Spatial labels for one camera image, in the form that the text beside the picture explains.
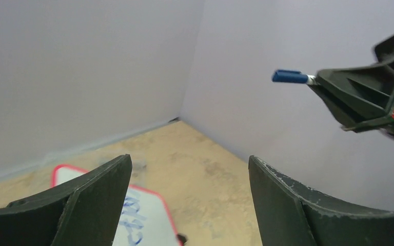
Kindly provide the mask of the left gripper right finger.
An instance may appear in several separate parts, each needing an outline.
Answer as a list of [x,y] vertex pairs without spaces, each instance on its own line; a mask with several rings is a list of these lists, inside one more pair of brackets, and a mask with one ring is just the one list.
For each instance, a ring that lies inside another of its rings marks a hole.
[[248,172],[263,245],[394,245],[394,212],[324,194],[256,156]]

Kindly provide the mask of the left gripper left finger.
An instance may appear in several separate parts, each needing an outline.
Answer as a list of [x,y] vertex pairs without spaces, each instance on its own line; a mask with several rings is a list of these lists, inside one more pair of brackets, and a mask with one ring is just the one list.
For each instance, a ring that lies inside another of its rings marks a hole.
[[130,155],[0,208],[0,245],[112,245],[130,183]]

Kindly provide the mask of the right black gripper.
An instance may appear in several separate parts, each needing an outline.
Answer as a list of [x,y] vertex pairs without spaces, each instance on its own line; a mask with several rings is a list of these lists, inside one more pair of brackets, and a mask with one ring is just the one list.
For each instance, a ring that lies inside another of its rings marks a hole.
[[[383,131],[394,139],[394,35],[375,45],[377,63],[322,69],[309,88],[323,101],[343,131]],[[387,115],[391,122],[387,124]]]

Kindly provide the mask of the white whiteboard marker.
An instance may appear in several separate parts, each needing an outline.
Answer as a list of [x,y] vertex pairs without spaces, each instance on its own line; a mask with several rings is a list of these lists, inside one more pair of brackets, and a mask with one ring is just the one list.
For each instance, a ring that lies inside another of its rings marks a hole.
[[316,85],[316,77],[314,75],[307,75],[308,79],[306,84],[307,85]]

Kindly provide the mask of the red framed whiteboard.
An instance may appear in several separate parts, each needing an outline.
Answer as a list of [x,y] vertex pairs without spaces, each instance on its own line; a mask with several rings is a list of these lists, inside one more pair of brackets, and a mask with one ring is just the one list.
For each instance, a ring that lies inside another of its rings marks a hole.
[[90,172],[58,165],[52,187],[82,181],[68,245],[181,245],[165,200],[156,192],[131,185],[130,164],[102,165]]

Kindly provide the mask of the blue marker cap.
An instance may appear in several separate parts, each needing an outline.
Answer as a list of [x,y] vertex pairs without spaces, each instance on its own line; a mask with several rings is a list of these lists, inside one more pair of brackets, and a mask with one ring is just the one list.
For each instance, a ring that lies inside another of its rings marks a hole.
[[275,83],[306,84],[309,81],[309,76],[300,71],[278,69],[274,71],[272,81]]

